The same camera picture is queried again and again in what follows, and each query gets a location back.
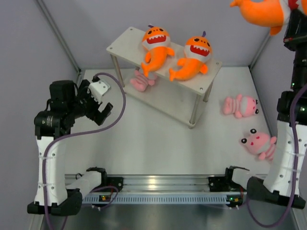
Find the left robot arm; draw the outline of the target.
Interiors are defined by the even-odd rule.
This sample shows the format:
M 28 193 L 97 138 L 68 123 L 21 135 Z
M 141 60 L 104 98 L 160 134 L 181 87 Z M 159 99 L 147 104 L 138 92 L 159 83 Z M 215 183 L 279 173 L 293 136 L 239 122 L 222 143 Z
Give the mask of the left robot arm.
M 75 120 L 87 117 L 97 125 L 104 123 L 113 108 L 107 103 L 99 111 L 103 95 L 110 85 L 103 80 L 83 80 L 80 86 L 71 80 L 59 80 L 49 87 L 47 108 L 34 119 L 36 143 L 39 150 L 39 179 L 35 199 L 27 206 L 29 214 L 73 216 L 93 189 L 108 187 L 104 168 L 91 167 L 75 182 L 65 184 L 66 144 L 63 137 L 71 133 Z

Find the large orange shark plush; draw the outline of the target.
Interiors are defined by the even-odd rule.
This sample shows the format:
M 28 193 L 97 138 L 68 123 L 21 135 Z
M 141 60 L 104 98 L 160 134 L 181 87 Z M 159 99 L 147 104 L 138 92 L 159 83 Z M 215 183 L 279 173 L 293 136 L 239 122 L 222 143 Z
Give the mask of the large orange shark plush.
M 201 36 L 189 38 L 184 46 L 184 57 L 177 61 L 181 66 L 179 70 L 169 69 L 169 80 L 187 81 L 194 78 L 197 74 L 208 72 L 207 62 L 212 58 L 213 51 L 206 32 Z

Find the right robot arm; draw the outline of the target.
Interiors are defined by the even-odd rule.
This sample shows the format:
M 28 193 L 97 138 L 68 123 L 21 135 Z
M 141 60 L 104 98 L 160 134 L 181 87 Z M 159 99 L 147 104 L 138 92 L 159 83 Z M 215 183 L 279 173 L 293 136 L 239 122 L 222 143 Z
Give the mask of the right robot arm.
M 283 42 L 295 52 L 292 85 L 277 103 L 278 136 L 268 175 L 260 179 L 245 168 L 230 167 L 224 185 L 229 190 L 243 187 L 252 200 L 304 209 L 299 177 L 307 150 L 307 14 L 301 7 L 291 9 Z

